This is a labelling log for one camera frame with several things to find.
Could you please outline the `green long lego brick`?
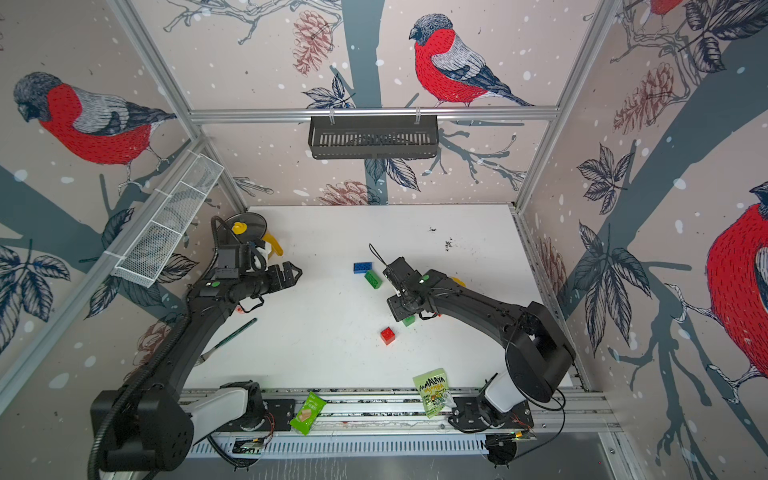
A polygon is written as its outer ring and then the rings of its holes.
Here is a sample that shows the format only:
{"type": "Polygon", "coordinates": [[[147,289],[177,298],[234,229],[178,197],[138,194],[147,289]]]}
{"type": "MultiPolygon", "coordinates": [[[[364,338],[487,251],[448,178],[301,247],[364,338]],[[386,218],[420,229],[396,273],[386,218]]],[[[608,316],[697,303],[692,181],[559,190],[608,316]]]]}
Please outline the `green long lego brick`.
{"type": "Polygon", "coordinates": [[[379,289],[383,284],[383,281],[381,280],[381,278],[373,270],[368,270],[365,273],[364,277],[373,289],[379,289]]]}

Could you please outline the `red square lego brick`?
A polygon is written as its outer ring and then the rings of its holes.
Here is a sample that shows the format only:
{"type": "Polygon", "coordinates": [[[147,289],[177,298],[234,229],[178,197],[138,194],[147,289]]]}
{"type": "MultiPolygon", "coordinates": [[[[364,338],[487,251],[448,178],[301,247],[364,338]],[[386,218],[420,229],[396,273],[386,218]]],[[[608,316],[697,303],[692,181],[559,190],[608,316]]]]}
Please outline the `red square lego brick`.
{"type": "Polygon", "coordinates": [[[390,345],[396,340],[396,334],[390,327],[381,330],[379,335],[385,345],[390,345]]]}

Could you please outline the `blue lego brick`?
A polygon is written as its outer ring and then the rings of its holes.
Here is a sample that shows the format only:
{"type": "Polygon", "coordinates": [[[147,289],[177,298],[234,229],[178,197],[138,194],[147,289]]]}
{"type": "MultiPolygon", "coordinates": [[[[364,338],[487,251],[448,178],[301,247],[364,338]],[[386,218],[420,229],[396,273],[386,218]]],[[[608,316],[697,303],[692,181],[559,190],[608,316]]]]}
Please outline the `blue lego brick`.
{"type": "Polygon", "coordinates": [[[373,268],[373,264],[371,262],[355,262],[353,264],[353,273],[365,274],[368,271],[370,271],[372,268],[373,268]]]}

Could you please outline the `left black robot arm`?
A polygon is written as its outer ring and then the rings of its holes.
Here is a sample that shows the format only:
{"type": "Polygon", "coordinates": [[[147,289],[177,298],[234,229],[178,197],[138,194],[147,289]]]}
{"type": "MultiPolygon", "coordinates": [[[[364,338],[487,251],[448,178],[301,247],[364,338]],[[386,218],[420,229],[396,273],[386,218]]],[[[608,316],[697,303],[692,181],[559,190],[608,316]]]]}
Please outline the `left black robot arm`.
{"type": "Polygon", "coordinates": [[[244,418],[276,421],[255,381],[223,385],[197,408],[179,400],[204,347],[241,302],[293,287],[303,271],[290,261],[268,265],[252,243],[216,251],[185,297],[186,310],[147,364],[117,390],[104,390],[90,408],[94,440],[87,476],[104,472],[176,469],[192,446],[224,424],[244,418]]]}

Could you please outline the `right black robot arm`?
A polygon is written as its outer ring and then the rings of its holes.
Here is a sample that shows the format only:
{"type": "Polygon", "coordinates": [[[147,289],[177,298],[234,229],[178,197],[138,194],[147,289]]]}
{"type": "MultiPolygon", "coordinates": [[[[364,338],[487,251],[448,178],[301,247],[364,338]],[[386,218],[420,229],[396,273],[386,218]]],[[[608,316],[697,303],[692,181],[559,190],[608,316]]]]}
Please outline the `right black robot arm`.
{"type": "Polygon", "coordinates": [[[383,274],[395,294],[387,299],[398,322],[417,315],[456,319],[487,335],[504,350],[505,371],[483,385],[471,407],[454,408],[449,423],[464,432],[519,424],[514,409],[525,402],[552,400],[576,353],[550,311],[532,301],[509,304],[475,292],[446,274],[422,274],[399,257],[383,274]]]}

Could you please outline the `yellow pot with black lid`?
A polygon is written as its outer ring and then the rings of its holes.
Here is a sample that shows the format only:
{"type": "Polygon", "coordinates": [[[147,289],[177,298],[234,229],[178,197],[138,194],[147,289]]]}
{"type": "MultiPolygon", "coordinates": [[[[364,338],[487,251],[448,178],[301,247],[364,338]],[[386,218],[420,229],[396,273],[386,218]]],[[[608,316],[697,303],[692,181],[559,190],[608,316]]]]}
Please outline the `yellow pot with black lid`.
{"type": "Polygon", "coordinates": [[[269,258],[274,255],[278,257],[284,255],[283,248],[276,237],[269,232],[267,221],[262,215],[254,212],[235,214],[226,220],[226,224],[240,240],[268,244],[264,249],[269,258]]]}

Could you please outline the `large green snack bag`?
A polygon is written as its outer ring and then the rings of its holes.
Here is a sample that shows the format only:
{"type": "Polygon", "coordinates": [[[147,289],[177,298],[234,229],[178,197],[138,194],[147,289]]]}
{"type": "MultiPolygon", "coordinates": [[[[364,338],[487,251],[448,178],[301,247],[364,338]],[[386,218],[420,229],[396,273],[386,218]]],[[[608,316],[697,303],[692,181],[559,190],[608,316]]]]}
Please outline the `large green snack bag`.
{"type": "Polygon", "coordinates": [[[417,375],[413,378],[413,382],[428,418],[437,416],[445,408],[455,406],[448,377],[443,368],[417,375]]]}

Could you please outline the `small green snack packet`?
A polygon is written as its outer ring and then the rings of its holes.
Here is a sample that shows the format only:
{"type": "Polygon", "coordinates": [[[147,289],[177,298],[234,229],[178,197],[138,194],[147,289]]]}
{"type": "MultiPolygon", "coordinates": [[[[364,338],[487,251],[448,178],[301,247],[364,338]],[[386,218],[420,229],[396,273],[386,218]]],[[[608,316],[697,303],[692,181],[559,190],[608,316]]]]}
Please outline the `small green snack packet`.
{"type": "Polygon", "coordinates": [[[296,432],[307,436],[327,402],[314,392],[310,392],[305,402],[291,419],[290,426],[296,432]]]}

